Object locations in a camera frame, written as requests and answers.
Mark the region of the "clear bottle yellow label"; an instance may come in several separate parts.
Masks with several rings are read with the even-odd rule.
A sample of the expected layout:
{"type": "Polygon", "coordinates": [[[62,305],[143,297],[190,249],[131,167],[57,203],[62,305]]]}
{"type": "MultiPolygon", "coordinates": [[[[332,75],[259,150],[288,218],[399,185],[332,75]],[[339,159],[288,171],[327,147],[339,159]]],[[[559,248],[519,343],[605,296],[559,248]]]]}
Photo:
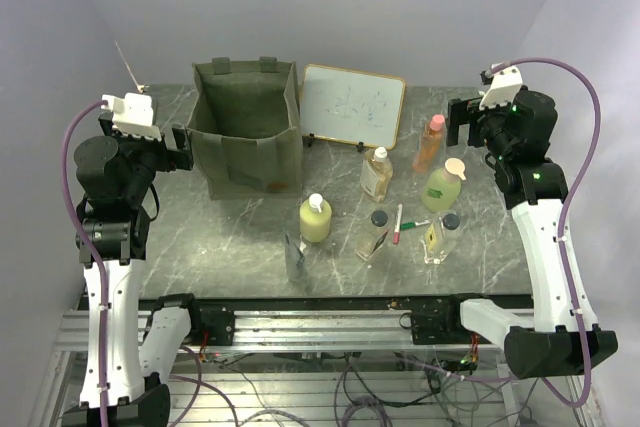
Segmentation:
{"type": "Polygon", "coordinates": [[[461,234],[460,217],[452,212],[444,212],[433,220],[425,233],[427,264],[441,264],[453,251],[461,234]]]}

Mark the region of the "yellow-green lotion bottle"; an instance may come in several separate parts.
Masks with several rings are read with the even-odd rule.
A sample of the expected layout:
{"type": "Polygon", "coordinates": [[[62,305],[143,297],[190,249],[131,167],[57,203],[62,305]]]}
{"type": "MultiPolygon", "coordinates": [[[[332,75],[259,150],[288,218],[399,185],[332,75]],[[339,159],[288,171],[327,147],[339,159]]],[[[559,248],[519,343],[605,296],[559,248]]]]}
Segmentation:
{"type": "Polygon", "coordinates": [[[332,208],[319,193],[311,194],[299,208],[300,235],[308,243],[324,241],[330,232],[332,208]]]}

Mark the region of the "clear bottle black label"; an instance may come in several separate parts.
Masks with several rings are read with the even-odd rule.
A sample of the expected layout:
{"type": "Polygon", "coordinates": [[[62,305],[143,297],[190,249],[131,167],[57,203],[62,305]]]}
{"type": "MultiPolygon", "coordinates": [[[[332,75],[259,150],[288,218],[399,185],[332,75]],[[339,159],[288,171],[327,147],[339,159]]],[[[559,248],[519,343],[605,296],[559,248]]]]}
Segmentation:
{"type": "Polygon", "coordinates": [[[363,261],[370,260],[383,246],[391,230],[389,213],[374,210],[367,218],[356,245],[356,255],[363,261]]]}

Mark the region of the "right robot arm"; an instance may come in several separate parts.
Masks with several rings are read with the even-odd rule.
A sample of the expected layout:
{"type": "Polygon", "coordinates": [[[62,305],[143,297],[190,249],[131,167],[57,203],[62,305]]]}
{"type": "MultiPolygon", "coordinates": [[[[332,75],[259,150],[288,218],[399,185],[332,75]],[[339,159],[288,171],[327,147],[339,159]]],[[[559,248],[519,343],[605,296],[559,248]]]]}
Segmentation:
{"type": "Polygon", "coordinates": [[[614,332],[599,326],[579,278],[568,222],[561,212],[569,189],[561,167],[546,155],[557,121],[554,100],[522,90],[503,106],[484,107],[480,99],[448,104],[447,143],[469,128],[468,143],[484,147],[520,234],[529,271],[533,318],[527,321],[473,295],[440,320],[450,341],[474,332],[500,347],[519,379],[585,374],[618,349],[614,332]]]}

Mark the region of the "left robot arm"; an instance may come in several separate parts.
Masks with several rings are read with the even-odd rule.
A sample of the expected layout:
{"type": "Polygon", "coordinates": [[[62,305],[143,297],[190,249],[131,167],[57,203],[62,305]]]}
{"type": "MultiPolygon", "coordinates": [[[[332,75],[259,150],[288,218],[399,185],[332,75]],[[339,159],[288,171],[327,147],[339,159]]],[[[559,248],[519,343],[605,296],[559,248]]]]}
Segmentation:
{"type": "Polygon", "coordinates": [[[151,216],[143,206],[159,172],[193,167],[186,129],[175,125],[176,146],[116,131],[107,116],[102,134],[81,142],[64,160],[76,164],[84,195],[68,207],[76,228],[88,297],[88,357],[78,406],[65,426],[166,426],[168,377],[182,344],[203,334],[194,295],[159,298],[139,325],[139,295],[151,216]]]}

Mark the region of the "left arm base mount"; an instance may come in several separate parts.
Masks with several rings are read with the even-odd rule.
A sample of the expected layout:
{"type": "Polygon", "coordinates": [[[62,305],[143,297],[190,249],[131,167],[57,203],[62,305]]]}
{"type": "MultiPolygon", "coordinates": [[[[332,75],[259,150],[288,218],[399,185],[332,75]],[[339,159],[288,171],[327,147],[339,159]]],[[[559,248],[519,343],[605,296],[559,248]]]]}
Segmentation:
{"type": "Polygon", "coordinates": [[[227,347],[233,344],[236,316],[227,309],[204,308],[201,332],[204,346],[227,347]]]}

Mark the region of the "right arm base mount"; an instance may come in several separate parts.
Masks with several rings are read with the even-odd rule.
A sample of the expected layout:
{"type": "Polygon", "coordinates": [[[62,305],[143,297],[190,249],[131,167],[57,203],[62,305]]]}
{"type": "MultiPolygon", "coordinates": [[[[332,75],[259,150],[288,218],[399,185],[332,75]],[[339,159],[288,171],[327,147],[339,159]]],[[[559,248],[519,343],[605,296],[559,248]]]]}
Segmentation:
{"type": "Polygon", "coordinates": [[[428,296],[411,308],[410,332],[414,345],[462,344],[470,333],[461,324],[460,295],[428,296]]]}

